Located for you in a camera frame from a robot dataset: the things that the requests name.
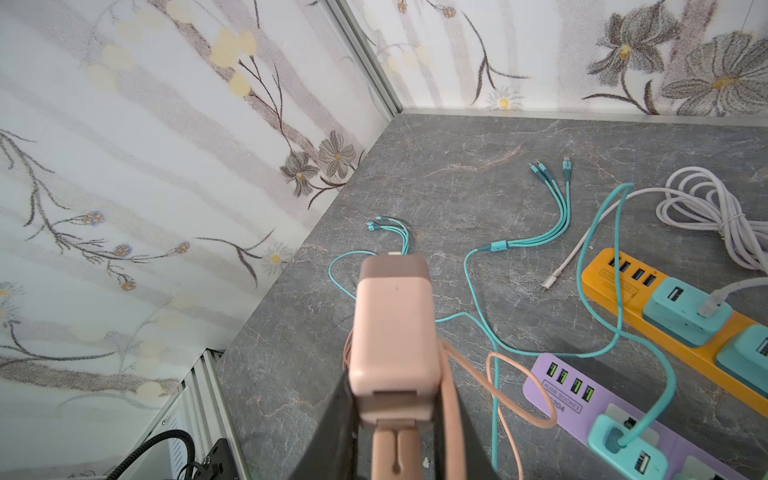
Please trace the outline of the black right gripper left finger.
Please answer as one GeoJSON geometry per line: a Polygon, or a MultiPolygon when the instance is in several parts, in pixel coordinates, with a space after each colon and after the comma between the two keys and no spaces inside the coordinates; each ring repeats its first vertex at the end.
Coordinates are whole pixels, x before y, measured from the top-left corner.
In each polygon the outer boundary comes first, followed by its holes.
{"type": "Polygon", "coordinates": [[[357,479],[359,423],[356,400],[344,373],[289,479],[357,479]]]}

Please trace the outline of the orange power strip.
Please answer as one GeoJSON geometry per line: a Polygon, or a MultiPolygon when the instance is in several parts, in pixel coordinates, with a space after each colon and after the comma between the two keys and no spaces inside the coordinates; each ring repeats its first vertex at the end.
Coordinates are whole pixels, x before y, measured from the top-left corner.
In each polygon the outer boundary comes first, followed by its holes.
{"type": "Polygon", "coordinates": [[[699,314],[708,294],[611,248],[581,274],[586,296],[753,410],[767,414],[767,327],[724,303],[699,314]]]}

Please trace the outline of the pink charger plug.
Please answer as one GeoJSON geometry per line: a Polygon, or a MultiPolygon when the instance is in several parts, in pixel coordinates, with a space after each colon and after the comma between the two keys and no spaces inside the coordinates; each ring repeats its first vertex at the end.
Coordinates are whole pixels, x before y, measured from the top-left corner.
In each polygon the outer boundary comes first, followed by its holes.
{"type": "Polygon", "coordinates": [[[469,429],[462,423],[453,363],[529,424],[541,429],[556,425],[558,414],[551,398],[545,400],[548,418],[533,416],[493,385],[489,369],[477,370],[439,338],[423,256],[367,258],[357,285],[344,366],[359,420],[373,430],[373,478],[422,478],[421,433],[431,424],[443,428],[435,442],[444,450],[445,478],[468,478],[469,429]]]}

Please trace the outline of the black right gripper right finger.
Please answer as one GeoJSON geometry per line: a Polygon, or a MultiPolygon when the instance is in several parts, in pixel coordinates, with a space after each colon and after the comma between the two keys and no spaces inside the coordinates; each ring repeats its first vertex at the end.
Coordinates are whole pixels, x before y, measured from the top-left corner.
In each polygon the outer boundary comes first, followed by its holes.
{"type": "Polygon", "coordinates": [[[459,396],[448,359],[441,359],[435,400],[434,461],[436,479],[497,479],[469,414],[459,396]]]}

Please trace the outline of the green charger plug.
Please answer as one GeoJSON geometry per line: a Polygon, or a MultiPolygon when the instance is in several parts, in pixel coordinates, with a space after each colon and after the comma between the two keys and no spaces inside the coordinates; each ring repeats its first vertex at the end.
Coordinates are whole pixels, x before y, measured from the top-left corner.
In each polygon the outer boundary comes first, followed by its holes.
{"type": "Polygon", "coordinates": [[[676,473],[674,480],[726,480],[713,468],[694,456],[688,456],[682,470],[676,473]]]}

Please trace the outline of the teal charger plug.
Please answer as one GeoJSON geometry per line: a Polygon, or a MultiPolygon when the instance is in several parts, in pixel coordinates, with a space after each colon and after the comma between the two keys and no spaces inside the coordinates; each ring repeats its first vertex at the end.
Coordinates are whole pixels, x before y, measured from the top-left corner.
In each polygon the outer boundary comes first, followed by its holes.
{"type": "Polygon", "coordinates": [[[464,274],[476,302],[477,315],[459,312],[435,319],[432,286],[426,260],[421,255],[408,254],[408,228],[394,218],[377,217],[368,222],[369,230],[398,233],[403,248],[398,255],[377,255],[371,251],[348,252],[333,260],[328,268],[331,281],[355,300],[353,329],[344,347],[343,365],[351,391],[358,402],[364,423],[377,426],[381,421],[406,422],[419,425],[434,419],[435,400],[441,381],[439,345],[436,324],[466,317],[483,330],[491,342],[491,359],[521,367],[501,355],[507,353],[538,357],[540,352],[513,348],[498,338],[477,303],[468,262],[481,252],[499,252],[510,248],[533,248],[551,243],[569,227],[571,221],[571,182],[566,179],[565,194],[556,180],[542,177],[544,185],[555,199],[560,219],[548,232],[522,240],[500,240],[470,251],[464,260],[464,274]],[[352,294],[333,276],[335,264],[351,255],[367,255],[361,268],[357,293],[352,294]]]}

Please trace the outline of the purple power strip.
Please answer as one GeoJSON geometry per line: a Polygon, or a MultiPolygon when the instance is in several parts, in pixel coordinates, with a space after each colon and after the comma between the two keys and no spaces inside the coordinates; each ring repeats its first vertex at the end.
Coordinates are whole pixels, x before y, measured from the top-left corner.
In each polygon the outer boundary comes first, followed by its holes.
{"type": "Polygon", "coordinates": [[[524,383],[524,395],[544,413],[554,406],[558,424],[627,479],[673,479],[694,456],[726,479],[743,476],[655,421],[625,448],[616,441],[644,413],[564,360],[543,354],[524,383]]]}

